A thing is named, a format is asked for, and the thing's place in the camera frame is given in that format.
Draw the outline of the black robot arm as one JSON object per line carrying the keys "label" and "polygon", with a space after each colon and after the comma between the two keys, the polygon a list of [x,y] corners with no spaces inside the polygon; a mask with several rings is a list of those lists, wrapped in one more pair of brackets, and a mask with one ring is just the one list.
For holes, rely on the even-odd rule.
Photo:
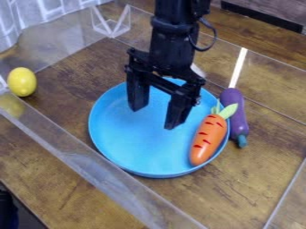
{"label": "black robot arm", "polygon": [[166,93],[171,96],[164,120],[166,130],[185,121],[200,99],[205,80],[193,72],[191,64],[199,51],[197,25],[208,13],[209,0],[154,0],[149,51],[128,50],[129,108],[137,111],[148,105],[149,88]]}

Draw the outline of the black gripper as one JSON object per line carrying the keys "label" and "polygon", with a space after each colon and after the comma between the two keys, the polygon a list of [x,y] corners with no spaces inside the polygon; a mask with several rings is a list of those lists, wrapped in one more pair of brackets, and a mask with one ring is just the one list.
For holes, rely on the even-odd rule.
{"label": "black gripper", "polygon": [[203,77],[191,69],[197,30],[187,33],[152,31],[149,51],[128,49],[125,65],[128,105],[133,112],[148,105],[149,87],[171,94],[164,128],[172,130],[185,122],[191,108],[200,101]]}

